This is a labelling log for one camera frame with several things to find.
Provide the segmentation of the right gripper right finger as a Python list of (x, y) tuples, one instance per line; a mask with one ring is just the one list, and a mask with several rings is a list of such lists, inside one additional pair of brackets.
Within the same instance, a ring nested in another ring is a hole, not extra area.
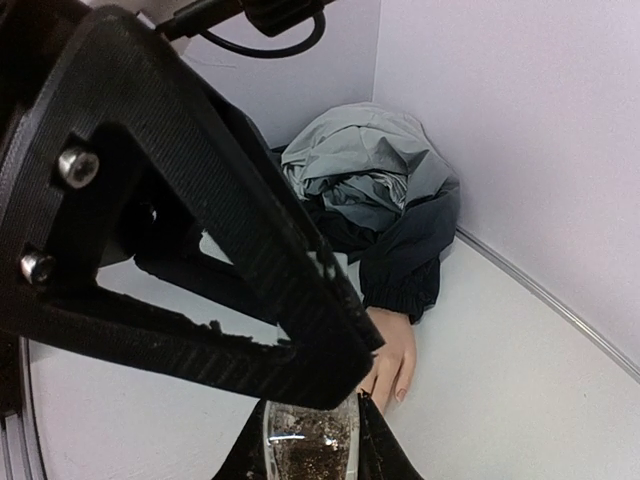
[(372, 398), (358, 395), (359, 480), (423, 480)]

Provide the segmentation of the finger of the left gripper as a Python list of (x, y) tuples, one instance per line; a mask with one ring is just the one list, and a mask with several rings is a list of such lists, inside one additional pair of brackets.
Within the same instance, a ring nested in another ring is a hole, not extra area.
[[(244, 116), (125, 11), (87, 14), (31, 112), (29, 241), (57, 262), (30, 298), (32, 339), (103, 360), (368, 360), (381, 343), (328, 245)], [(218, 288), (177, 260), (191, 226), (231, 260), (233, 289), (287, 346), (230, 337), (100, 288), (109, 238), (136, 196), (157, 212), (139, 258)]]
[[(309, 259), (316, 251), (325, 265), (334, 261), (296, 199), (222, 189), (187, 203), (289, 344), (227, 335), (97, 285), (87, 305), (93, 349), (78, 354), (256, 398), (336, 407), (369, 372), (380, 336), (349, 287), (323, 279)], [(100, 260), (122, 205), (121, 196), (100, 193)]]

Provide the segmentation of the clear nail polish bottle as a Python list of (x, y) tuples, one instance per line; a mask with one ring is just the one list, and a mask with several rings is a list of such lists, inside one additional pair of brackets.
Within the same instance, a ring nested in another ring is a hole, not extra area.
[(356, 480), (360, 412), (353, 393), (333, 410), (268, 401), (263, 417), (266, 474), (278, 480)]

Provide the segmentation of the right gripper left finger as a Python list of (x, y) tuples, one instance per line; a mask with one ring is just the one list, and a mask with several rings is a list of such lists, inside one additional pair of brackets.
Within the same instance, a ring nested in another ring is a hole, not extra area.
[(213, 480), (267, 479), (263, 445), (265, 406), (264, 400), (256, 404)]

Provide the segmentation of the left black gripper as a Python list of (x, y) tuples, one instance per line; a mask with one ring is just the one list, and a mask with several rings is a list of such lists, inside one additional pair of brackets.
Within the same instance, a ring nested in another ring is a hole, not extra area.
[(17, 411), (20, 337), (89, 353), (100, 183), (72, 187), (67, 154), (99, 152), (92, 71), (100, 17), (78, 1), (6, 1), (1, 14), (1, 408)]

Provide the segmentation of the white nail polish cap brush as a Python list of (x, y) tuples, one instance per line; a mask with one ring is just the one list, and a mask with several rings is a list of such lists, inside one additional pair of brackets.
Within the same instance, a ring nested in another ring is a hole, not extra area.
[(349, 287), (350, 292), (358, 301), (362, 300), (360, 287), (350, 272), (348, 256), (345, 253), (334, 252), (334, 261), (330, 265), (325, 265), (316, 251), (310, 251), (307, 255), (323, 279), (340, 281), (344, 287)]

